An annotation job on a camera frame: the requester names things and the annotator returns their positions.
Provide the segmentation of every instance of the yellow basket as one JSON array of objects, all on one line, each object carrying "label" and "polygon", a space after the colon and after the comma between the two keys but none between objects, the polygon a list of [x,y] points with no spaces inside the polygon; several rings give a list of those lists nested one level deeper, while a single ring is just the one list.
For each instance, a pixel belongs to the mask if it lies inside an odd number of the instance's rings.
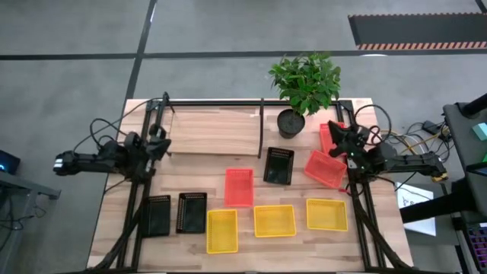
[{"label": "yellow basket", "polygon": [[237,210],[209,210],[206,221],[206,252],[220,254],[237,251]]},{"label": "yellow basket", "polygon": [[296,235],[292,205],[260,205],[253,208],[256,237],[290,237]]},{"label": "yellow basket", "polygon": [[348,231],[347,208],[344,201],[306,200],[306,223],[309,229]]}]

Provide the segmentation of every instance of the floor mat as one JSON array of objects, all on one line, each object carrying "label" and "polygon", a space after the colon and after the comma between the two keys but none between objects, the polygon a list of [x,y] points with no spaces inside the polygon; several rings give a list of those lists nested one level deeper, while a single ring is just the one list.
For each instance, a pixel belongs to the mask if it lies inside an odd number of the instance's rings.
[{"label": "floor mat", "polygon": [[487,14],[349,15],[359,49],[485,49]]}]

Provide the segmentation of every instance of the black plastic basket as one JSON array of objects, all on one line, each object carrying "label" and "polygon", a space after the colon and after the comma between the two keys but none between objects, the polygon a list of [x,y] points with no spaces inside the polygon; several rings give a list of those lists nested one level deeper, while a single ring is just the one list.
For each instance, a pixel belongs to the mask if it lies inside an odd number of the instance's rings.
[{"label": "black plastic basket", "polygon": [[206,193],[181,193],[177,206],[176,233],[205,233]]},{"label": "black plastic basket", "polygon": [[170,195],[145,198],[142,204],[143,237],[167,236],[170,232]]},{"label": "black plastic basket", "polygon": [[291,184],[294,151],[283,148],[269,148],[267,151],[264,181],[282,185]]}]

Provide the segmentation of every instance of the wooden table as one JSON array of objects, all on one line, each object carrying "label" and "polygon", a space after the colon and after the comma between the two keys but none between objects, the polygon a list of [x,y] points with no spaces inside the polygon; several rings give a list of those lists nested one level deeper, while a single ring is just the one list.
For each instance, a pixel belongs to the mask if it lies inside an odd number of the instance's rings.
[{"label": "wooden table", "polygon": [[[360,106],[371,104],[370,98],[349,99],[357,110]],[[129,100],[125,112],[143,100]],[[122,131],[140,132],[144,118],[144,107],[128,115],[122,122]],[[316,115],[306,117],[303,132],[293,139],[279,136],[277,116],[284,107],[265,107],[263,156],[231,155],[185,155],[164,156],[156,163],[157,173],[152,180],[151,196],[171,195],[171,233],[168,237],[148,238],[142,241],[139,270],[152,272],[324,272],[363,270],[358,243],[352,201],[346,193],[327,189],[321,183],[304,175],[304,165],[315,149],[320,149],[319,125],[329,119],[336,120],[336,110],[330,107]],[[178,113],[206,112],[233,115],[246,113],[258,116],[259,107],[175,107]],[[164,128],[169,132],[173,114],[164,112]],[[367,108],[357,117],[364,126],[377,124],[374,109]],[[263,181],[266,162],[266,149],[269,147],[291,149],[294,154],[292,184],[279,186]],[[256,238],[253,230],[253,210],[238,209],[238,253],[209,255],[206,253],[204,234],[176,234],[177,199],[180,193],[206,192],[208,210],[224,209],[224,174],[229,167],[249,167],[254,169],[254,205],[293,205],[298,233],[295,237]],[[122,178],[110,175],[107,187]],[[343,186],[348,179],[344,178]],[[103,198],[97,229],[88,266],[100,262],[113,243],[120,236],[129,198],[130,183],[112,189]],[[401,259],[412,265],[409,245],[403,223],[396,204],[393,186],[385,181],[371,184],[377,221],[382,235]],[[346,201],[349,217],[349,230],[318,231],[306,227],[306,199],[323,198]],[[376,264],[374,245],[368,235],[368,246],[373,265]],[[132,258],[132,240],[129,242],[127,262]]]}]

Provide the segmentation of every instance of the red plastic basket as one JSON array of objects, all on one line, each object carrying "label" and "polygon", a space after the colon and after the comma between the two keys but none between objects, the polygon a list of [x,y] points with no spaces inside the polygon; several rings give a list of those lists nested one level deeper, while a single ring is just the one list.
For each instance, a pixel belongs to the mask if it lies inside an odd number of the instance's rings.
[{"label": "red plastic basket", "polygon": [[225,206],[253,206],[253,170],[227,169]]},{"label": "red plastic basket", "polygon": [[[336,122],[342,128],[345,128],[345,123],[343,122]],[[328,123],[320,124],[320,141],[321,141],[321,150],[328,155],[330,149],[336,148],[336,145],[333,144],[332,136],[329,133]]]},{"label": "red plastic basket", "polygon": [[321,151],[313,151],[304,168],[304,173],[309,177],[336,189],[342,185],[342,178],[346,171],[346,164]]}]

